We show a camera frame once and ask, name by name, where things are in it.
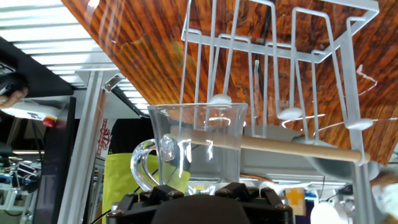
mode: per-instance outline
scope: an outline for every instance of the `glass pitcher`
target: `glass pitcher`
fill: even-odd
[[[135,180],[143,190],[169,185],[187,195],[214,194],[230,182],[239,182],[247,108],[246,103],[148,106],[155,139],[140,143],[132,153]],[[195,141],[197,135],[204,136],[201,142]],[[159,178],[146,164],[153,150]]]

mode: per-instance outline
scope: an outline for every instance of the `orange wood panel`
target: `orange wood panel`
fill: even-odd
[[[83,27],[97,41],[120,71],[131,81],[150,104],[178,103],[182,76],[184,43],[181,41],[187,2],[181,0],[63,0]],[[218,0],[216,35],[231,32],[234,0]],[[210,35],[211,0],[193,0],[190,27]],[[336,39],[345,30],[349,16],[362,16],[364,11],[323,1],[276,0],[278,42],[290,43],[292,9],[304,7],[329,15]],[[365,75],[357,75],[361,115],[375,120],[374,126],[363,131],[365,149],[372,159],[387,164],[397,144],[398,132],[398,2],[379,1],[380,14],[354,35],[356,67],[363,65]],[[264,44],[271,40],[271,22],[267,6],[241,0],[237,35]],[[325,20],[298,13],[297,49],[311,52],[329,46]],[[194,101],[198,45],[188,45],[187,76],[184,103]],[[200,102],[206,101],[209,46],[204,46],[200,65]],[[223,89],[228,50],[222,49],[218,60],[215,92]],[[264,71],[264,57],[259,59]],[[280,98],[287,104],[294,100],[299,105],[299,95],[289,99],[290,60],[278,59]],[[248,54],[233,52],[233,64],[228,95],[234,102],[249,103]],[[301,121],[284,122],[275,116],[274,77],[272,58],[268,66],[268,94],[262,87],[256,93],[256,122],[262,123],[263,98],[267,97],[268,123],[287,128],[302,129]],[[342,116],[335,73],[331,57],[316,66],[318,113],[321,140],[349,149],[349,133],[341,124]],[[301,81],[308,115],[313,114],[312,78],[309,63],[300,62]],[[261,72],[259,83],[264,83]],[[309,131],[314,132],[313,119],[308,119]]]

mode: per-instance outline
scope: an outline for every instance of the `wooden dowel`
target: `wooden dowel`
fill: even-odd
[[[174,136],[178,136],[178,126],[172,126],[171,132]],[[212,141],[214,146],[226,148],[231,148],[231,142],[236,141],[234,136],[197,131],[187,128],[182,129],[180,138],[191,139],[191,142],[194,144],[209,144],[208,141]],[[242,137],[241,148],[347,162],[360,162],[362,158],[361,153],[354,150],[315,146],[312,144],[298,144],[294,142],[254,138],[249,136]],[[365,162],[369,162],[370,159],[370,154],[366,152]]]

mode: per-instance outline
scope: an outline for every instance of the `white wire rack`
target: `white wire rack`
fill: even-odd
[[[289,107],[287,109],[281,109],[281,102],[279,97],[279,80],[274,79],[274,90],[275,90],[275,107],[276,116],[283,120],[295,120],[301,118],[303,120],[303,130],[305,133],[305,139],[308,144],[316,144],[319,140],[319,127],[318,127],[318,101],[317,101],[317,85],[315,79],[315,64],[324,61],[327,57],[331,56],[333,61],[333,68],[335,70],[336,85],[338,89],[338,95],[340,100],[340,106],[342,111],[342,117],[344,125],[350,130],[351,147],[353,150],[359,150],[363,154],[363,160],[356,164],[356,167],[361,167],[364,164],[364,147],[361,131],[367,129],[373,125],[371,119],[363,119],[360,117],[359,113],[359,100],[358,100],[358,87],[355,79],[355,62],[354,62],[354,50],[352,36],[357,33],[362,27],[364,27],[369,21],[371,21],[379,13],[379,5],[376,1],[372,0],[323,0],[325,2],[330,2],[334,4],[339,4],[342,6],[349,6],[356,9],[364,9],[366,12],[361,17],[349,17],[346,20],[347,30],[341,34],[338,38],[334,39],[332,34],[331,22],[328,14],[324,12],[314,11],[310,9],[304,9],[301,7],[295,7],[292,10],[292,39],[291,44],[278,43],[277,42],[277,26],[276,26],[276,11],[273,2],[266,0],[251,0],[253,2],[263,4],[268,6],[271,10],[271,27],[272,27],[272,40],[266,42],[264,45],[254,44],[251,42],[249,37],[240,37],[236,35],[236,27],[239,14],[239,3],[240,0],[235,0],[233,23],[230,34],[220,34],[218,37],[215,36],[216,31],[216,14],[217,14],[217,0],[213,0],[212,4],[212,15],[211,15],[211,32],[210,36],[203,35],[200,30],[190,28],[190,10],[192,0],[188,0],[187,13],[185,16],[185,22],[183,25],[183,32],[181,39],[185,42],[185,61],[183,64],[182,82],[181,82],[181,92],[180,92],[180,103],[183,103],[183,93],[184,93],[184,81],[185,81],[185,70],[187,61],[187,49],[188,43],[198,44],[198,60],[197,60],[197,79],[195,87],[195,102],[198,103],[198,89],[199,89],[199,77],[200,77],[200,61],[201,61],[201,48],[203,45],[210,46],[209,54],[209,69],[208,69],[208,86],[207,86],[207,102],[210,102],[214,96],[215,80],[216,80],[216,70],[218,66],[218,56],[220,48],[228,49],[228,56],[225,68],[225,80],[223,87],[223,95],[227,95],[229,74],[231,71],[232,56],[233,51],[241,51],[248,53],[249,59],[249,86],[250,86],[250,104],[252,106],[251,110],[251,123],[252,135],[267,137],[267,98],[264,97],[263,106],[263,129],[262,133],[256,133],[254,129],[254,90],[253,90],[253,69],[252,69],[252,54],[265,55],[264,59],[264,96],[267,96],[268,87],[268,57],[272,57],[274,64],[274,74],[278,74],[278,58],[290,59],[290,88],[289,88],[289,98],[294,99],[294,86],[295,81],[297,81],[298,94],[300,99],[300,108],[294,107],[294,101],[289,101]],[[326,21],[326,28],[328,32],[328,40],[330,45],[325,50],[313,50],[311,53],[299,52],[296,49],[296,21],[297,13],[310,14],[313,16],[323,17]],[[348,56],[342,60],[343,64],[343,77],[345,83],[345,95],[343,93],[342,80],[340,78],[340,71],[338,66],[338,59],[336,51],[344,45],[345,53],[348,52]],[[313,109],[314,109],[314,123],[315,123],[315,141],[311,141],[308,135],[307,127],[307,116],[305,111],[305,105],[303,100],[302,84],[300,81],[300,69],[299,62],[311,63],[312,68],[312,90],[313,90]],[[369,200],[369,192],[364,194],[364,197]],[[369,210],[366,212],[363,210],[363,217],[360,220],[366,222],[366,215],[371,216],[373,213]]]

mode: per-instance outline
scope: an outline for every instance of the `metal pole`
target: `metal pole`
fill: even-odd
[[[103,76],[104,72],[90,73],[83,116],[73,148],[58,224],[77,224],[83,220],[96,155],[95,147],[106,103],[106,92],[102,86]]]
[[[345,93],[347,101],[348,122],[356,121],[361,117],[359,110],[358,86],[356,82],[354,52],[350,47],[351,37],[341,45],[341,64],[343,66],[343,78],[345,83]],[[362,151],[363,139],[362,131],[349,130],[351,139],[351,150]],[[373,224],[373,199],[369,180],[368,164],[362,166],[352,164],[351,173],[353,174],[353,187],[356,208],[356,223]]]

